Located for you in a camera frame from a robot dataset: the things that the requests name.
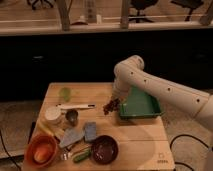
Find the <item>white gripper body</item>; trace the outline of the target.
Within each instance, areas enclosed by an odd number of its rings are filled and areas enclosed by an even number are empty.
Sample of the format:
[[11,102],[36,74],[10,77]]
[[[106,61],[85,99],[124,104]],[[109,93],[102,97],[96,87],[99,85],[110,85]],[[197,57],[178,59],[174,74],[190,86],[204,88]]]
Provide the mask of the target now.
[[130,90],[130,85],[122,80],[116,79],[113,83],[112,98],[125,99]]

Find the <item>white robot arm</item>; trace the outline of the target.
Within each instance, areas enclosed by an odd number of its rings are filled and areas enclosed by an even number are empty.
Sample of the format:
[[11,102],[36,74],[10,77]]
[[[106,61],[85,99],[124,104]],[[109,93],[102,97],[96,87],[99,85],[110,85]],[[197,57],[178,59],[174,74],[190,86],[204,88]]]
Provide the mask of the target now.
[[169,102],[188,113],[201,125],[213,131],[213,95],[168,81],[143,71],[144,61],[133,55],[114,67],[115,81],[112,97],[125,98],[131,86]]

